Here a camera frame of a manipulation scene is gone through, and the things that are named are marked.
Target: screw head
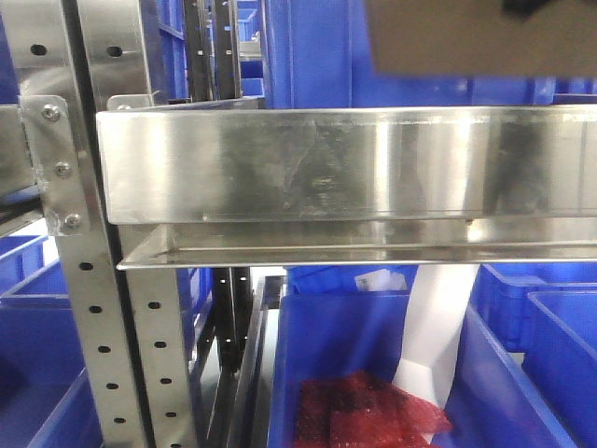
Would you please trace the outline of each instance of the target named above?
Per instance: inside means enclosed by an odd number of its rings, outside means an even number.
[[[56,105],[44,105],[44,108],[41,110],[41,116],[47,121],[55,122],[60,119],[62,112]]]
[[[67,161],[59,161],[56,163],[54,171],[58,177],[66,179],[67,177],[70,177],[71,173],[73,173],[73,167]]]
[[[71,213],[64,219],[64,225],[69,229],[76,229],[81,225],[81,216],[78,213]]]

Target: stainless steel rack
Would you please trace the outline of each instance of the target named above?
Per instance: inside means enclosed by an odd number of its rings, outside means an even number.
[[[35,172],[106,448],[263,446],[282,279],[253,298],[239,266],[597,259],[595,106],[259,110],[235,98],[235,8],[213,11],[219,91],[204,30],[189,47],[193,98],[228,101],[165,106],[152,0],[0,0],[21,87],[0,108],[0,192]],[[3,234],[40,216],[19,206]],[[222,270],[189,358],[174,268],[192,266]]]

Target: cardboard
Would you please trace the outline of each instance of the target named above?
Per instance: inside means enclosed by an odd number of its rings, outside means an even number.
[[[597,1],[367,0],[379,72],[399,75],[597,76]]]

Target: white label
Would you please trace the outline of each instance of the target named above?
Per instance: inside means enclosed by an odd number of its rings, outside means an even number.
[[[407,280],[402,273],[392,273],[389,269],[379,269],[354,278],[359,291],[403,291]]]
[[[478,264],[423,265],[412,285],[394,384],[441,408],[450,395],[478,269]]]

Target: blue storage bin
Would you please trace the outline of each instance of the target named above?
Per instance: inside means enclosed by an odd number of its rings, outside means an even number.
[[[263,78],[263,61],[250,60],[241,61],[241,77],[261,77]]]
[[[531,337],[529,292],[593,288],[597,263],[486,264],[471,300],[508,351],[524,352]]]
[[[101,441],[92,401],[79,395],[84,391],[69,395],[83,368],[75,319],[68,307],[0,305],[0,446],[27,447],[35,440],[35,446],[44,448],[75,446],[40,443],[77,431]],[[77,426],[80,418],[86,426]],[[40,436],[40,429],[49,432]]]
[[[183,11],[182,0],[158,0],[161,49],[171,99],[188,98]]]
[[[597,291],[529,295],[532,338],[522,367],[579,444],[597,447]]]
[[[212,308],[212,270],[208,268],[176,271],[185,349],[191,359],[205,317]]]
[[[263,96],[262,77],[244,77],[241,79],[243,96]]]
[[[321,294],[334,292],[357,292],[368,290],[361,275],[379,270],[404,275],[407,290],[410,291],[417,265],[365,265],[365,266],[300,266],[289,268],[286,281],[290,294]]]
[[[66,294],[68,289],[62,265],[59,260],[56,260],[9,289],[5,296],[65,296]]]
[[[264,12],[273,108],[549,105],[556,92],[594,92],[584,78],[377,74],[364,0],[265,0]]]
[[[364,369],[391,381],[400,359],[408,296],[295,295],[282,300],[270,448],[290,448],[300,382]],[[469,307],[446,413],[442,448],[575,446],[538,392]]]
[[[83,371],[27,448],[100,448],[102,444],[87,371]]]
[[[236,4],[239,9],[257,9],[259,7],[257,0],[237,0]]]
[[[257,9],[239,8],[239,40],[251,40],[257,32]]]
[[[0,294],[44,265],[47,236],[7,236],[0,239]]]
[[[15,105],[19,102],[19,85],[12,66],[7,36],[0,16],[0,105]]]

